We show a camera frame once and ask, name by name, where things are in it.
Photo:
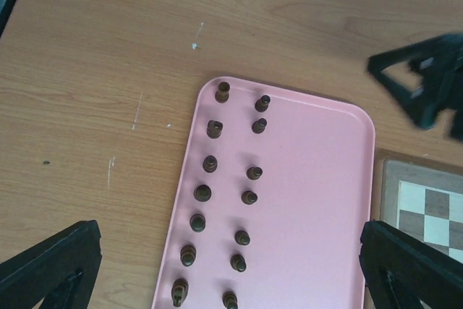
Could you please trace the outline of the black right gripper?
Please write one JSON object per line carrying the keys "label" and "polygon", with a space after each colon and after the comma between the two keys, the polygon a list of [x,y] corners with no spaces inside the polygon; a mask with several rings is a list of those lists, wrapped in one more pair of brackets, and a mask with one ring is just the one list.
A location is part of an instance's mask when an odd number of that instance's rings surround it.
{"label": "black right gripper", "polygon": [[[384,71],[405,62],[420,77],[410,90]],[[368,59],[367,71],[400,105],[421,130],[435,126],[439,113],[454,112],[449,137],[462,138],[462,33],[447,33],[408,46],[385,51]]]}

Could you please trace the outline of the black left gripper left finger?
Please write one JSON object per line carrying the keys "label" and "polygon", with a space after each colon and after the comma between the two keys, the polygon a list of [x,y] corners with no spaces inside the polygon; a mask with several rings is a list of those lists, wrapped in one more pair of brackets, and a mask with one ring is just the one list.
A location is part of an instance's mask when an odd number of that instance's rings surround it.
{"label": "black left gripper left finger", "polygon": [[95,220],[79,221],[1,263],[2,308],[86,308],[101,265]]}

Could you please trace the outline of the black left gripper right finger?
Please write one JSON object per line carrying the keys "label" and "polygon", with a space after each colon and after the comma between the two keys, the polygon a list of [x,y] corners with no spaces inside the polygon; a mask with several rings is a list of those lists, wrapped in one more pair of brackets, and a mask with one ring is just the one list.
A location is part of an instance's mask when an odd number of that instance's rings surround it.
{"label": "black left gripper right finger", "polygon": [[462,264],[384,221],[365,223],[360,265],[376,308],[462,307]]}

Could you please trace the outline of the dark rook chess piece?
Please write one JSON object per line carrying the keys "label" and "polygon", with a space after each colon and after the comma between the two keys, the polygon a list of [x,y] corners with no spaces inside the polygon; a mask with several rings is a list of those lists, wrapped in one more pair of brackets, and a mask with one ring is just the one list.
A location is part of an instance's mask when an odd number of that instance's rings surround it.
{"label": "dark rook chess piece", "polygon": [[226,103],[229,100],[229,91],[230,84],[226,81],[220,82],[215,93],[216,101],[219,103]]}

